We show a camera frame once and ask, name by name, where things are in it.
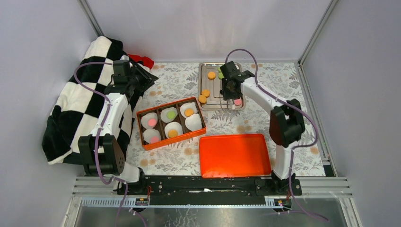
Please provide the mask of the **orange cookie tin box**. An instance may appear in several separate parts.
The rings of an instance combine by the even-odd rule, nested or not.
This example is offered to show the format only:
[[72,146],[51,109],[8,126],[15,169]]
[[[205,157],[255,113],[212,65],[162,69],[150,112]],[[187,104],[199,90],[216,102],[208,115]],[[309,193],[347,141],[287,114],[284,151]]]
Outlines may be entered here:
[[[197,131],[190,131],[185,126],[184,122],[185,122],[186,118],[184,118],[181,115],[180,107],[181,107],[182,104],[187,103],[187,102],[195,102],[196,103],[197,109],[198,109],[198,114],[200,115],[201,121],[202,121],[202,129],[197,130]],[[165,135],[165,132],[164,132],[164,128],[167,125],[167,123],[164,123],[160,118],[160,112],[163,109],[166,109],[166,108],[169,108],[169,107],[175,107],[177,109],[178,115],[173,120],[173,122],[180,123],[182,128],[183,128],[183,135],[180,135],[180,136],[177,136],[177,137],[171,138],[171,139],[168,139],[166,137],[166,135]],[[154,127],[154,129],[158,130],[160,132],[160,135],[161,135],[161,140],[159,142],[157,142],[157,143],[148,144],[143,139],[143,132],[146,129],[141,125],[141,118],[142,118],[142,116],[144,116],[145,114],[148,114],[148,113],[157,113],[158,123]],[[138,121],[138,125],[139,125],[139,134],[140,134],[140,137],[141,137],[141,144],[142,144],[142,147],[145,150],[152,150],[152,149],[159,148],[159,147],[162,147],[162,146],[167,146],[167,145],[170,145],[170,144],[173,144],[173,143],[176,143],[176,142],[180,142],[182,140],[188,140],[190,138],[197,137],[197,136],[200,136],[200,135],[206,133],[206,124],[205,124],[205,121],[204,121],[203,116],[201,114],[201,110],[200,110],[199,104],[197,102],[197,99],[195,97],[190,97],[190,98],[187,98],[187,99],[171,102],[171,103],[168,103],[168,104],[155,106],[155,107],[152,107],[150,109],[138,111],[137,112],[137,121]]]

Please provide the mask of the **stainless steel tray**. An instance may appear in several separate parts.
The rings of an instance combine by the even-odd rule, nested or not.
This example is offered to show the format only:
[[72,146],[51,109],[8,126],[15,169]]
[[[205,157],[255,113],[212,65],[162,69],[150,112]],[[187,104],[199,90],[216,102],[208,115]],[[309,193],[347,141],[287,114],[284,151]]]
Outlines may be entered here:
[[[202,90],[208,89],[210,91],[210,96],[207,97],[207,101],[205,104],[201,104],[200,108],[204,111],[223,111],[230,110],[227,109],[227,100],[224,100],[220,90],[222,88],[222,82],[218,78],[219,68],[223,65],[223,62],[204,62],[199,64],[199,72],[198,72],[198,95],[201,95]],[[207,77],[207,74],[213,71],[216,73],[216,78],[214,80],[210,80]],[[235,110],[243,110],[245,109],[246,101],[242,97],[242,105],[235,106]]]

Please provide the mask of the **steel tongs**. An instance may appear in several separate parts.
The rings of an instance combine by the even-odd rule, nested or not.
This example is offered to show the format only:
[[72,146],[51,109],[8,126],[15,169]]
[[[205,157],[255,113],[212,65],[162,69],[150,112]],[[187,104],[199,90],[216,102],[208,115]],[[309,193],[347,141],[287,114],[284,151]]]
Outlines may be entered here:
[[235,110],[235,101],[233,99],[227,100],[227,109]]

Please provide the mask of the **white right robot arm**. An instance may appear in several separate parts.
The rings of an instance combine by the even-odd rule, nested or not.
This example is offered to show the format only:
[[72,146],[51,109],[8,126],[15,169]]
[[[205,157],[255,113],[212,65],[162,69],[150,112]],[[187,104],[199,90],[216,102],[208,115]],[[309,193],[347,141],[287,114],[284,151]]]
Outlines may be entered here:
[[291,149],[298,146],[305,132],[300,102],[296,99],[283,101],[278,95],[256,81],[250,71],[240,71],[233,61],[219,67],[222,73],[221,95],[225,100],[246,96],[262,107],[270,117],[269,135],[276,144],[276,164],[271,182],[274,193],[283,195],[290,189],[288,178],[292,175]]

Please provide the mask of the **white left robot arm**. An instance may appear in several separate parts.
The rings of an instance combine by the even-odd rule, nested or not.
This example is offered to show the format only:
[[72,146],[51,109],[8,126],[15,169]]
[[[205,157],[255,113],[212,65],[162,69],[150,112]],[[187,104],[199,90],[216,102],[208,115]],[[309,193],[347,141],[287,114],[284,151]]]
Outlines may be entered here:
[[158,78],[133,60],[117,60],[110,64],[113,68],[111,84],[104,92],[100,92],[84,85],[77,76],[80,68],[92,64],[81,64],[74,71],[74,79],[83,88],[104,99],[102,111],[92,131],[78,140],[85,173],[98,176],[104,184],[110,184],[113,180],[129,183],[128,187],[133,193],[142,194],[147,182],[140,177],[139,167],[125,161],[116,134],[131,99],[145,92]]

